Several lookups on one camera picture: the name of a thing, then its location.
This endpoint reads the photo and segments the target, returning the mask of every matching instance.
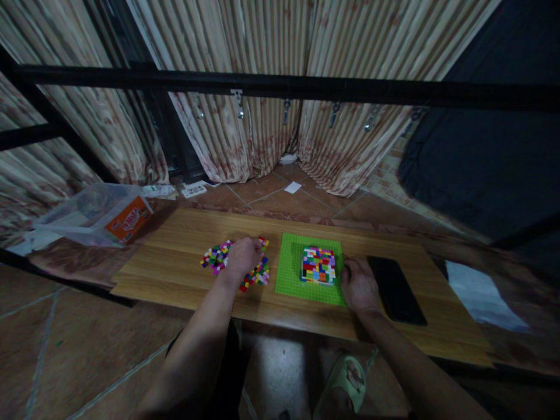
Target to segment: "curtain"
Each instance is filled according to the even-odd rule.
[[[161,69],[439,81],[499,0],[306,2],[128,0]],[[326,191],[348,197],[410,123],[412,108],[172,94],[211,179],[267,174],[286,151]],[[204,118],[197,118],[200,111]],[[374,128],[364,124],[374,114]]]
[[[0,73],[0,131],[46,123]],[[19,240],[33,219],[99,182],[62,138],[0,152],[0,245]]]
[[[20,64],[112,67],[83,0],[2,2],[0,43]],[[165,157],[142,103],[116,89],[42,89],[119,182],[168,182]]]
[[[314,17],[307,3],[129,0],[128,5],[159,69],[305,74]],[[233,96],[170,97],[214,181],[266,175],[296,141],[300,101],[291,102],[284,124],[281,99],[243,98],[241,120]]]

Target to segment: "floor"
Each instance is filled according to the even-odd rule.
[[[303,185],[293,195],[283,191],[292,180]],[[278,167],[246,184],[209,188],[192,200],[430,232],[439,229],[374,195],[361,191],[351,199],[329,195],[296,166]],[[161,366],[168,343],[191,315],[145,302],[129,309],[0,266],[2,417],[129,418]],[[408,413],[402,389],[371,345],[247,321],[241,323],[240,332],[249,359],[241,419],[274,419],[285,410],[292,419],[311,418],[329,371],[344,351],[355,355],[368,372],[361,413],[388,417]],[[505,390],[503,395],[519,405],[515,390]],[[526,410],[523,418],[536,418],[535,413]]]
[[[302,185],[294,194],[284,191],[292,181]],[[437,222],[366,191],[358,190],[351,198],[329,194],[295,164],[277,166],[269,175],[253,178],[244,184],[208,187],[208,192],[190,198],[189,201],[372,222],[376,225],[396,225],[431,233],[458,234]]]

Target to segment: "green baseplate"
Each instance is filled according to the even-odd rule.
[[[334,252],[337,278],[333,286],[301,281],[303,248],[309,246],[325,248]],[[340,242],[284,233],[282,235],[280,262],[278,264],[278,273],[276,273],[276,287],[274,291],[283,295],[296,296],[297,298],[346,306],[340,288],[342,266],[342,247]]]

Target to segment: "transparent plastic container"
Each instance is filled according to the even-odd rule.
[[[33,222],[82,245],[123,247],[153,214],[135,185],[92,184]]]

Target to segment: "forearm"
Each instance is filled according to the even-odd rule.
[[[492,418],[382,314],[364,311],[358,317],[391,366],[417,415],[429,419]]]
[[[212,394],[221,366],[236,290],[224,270],[177,337],[140,404],[140,413],[166,413],[187,404],[198,415]]]

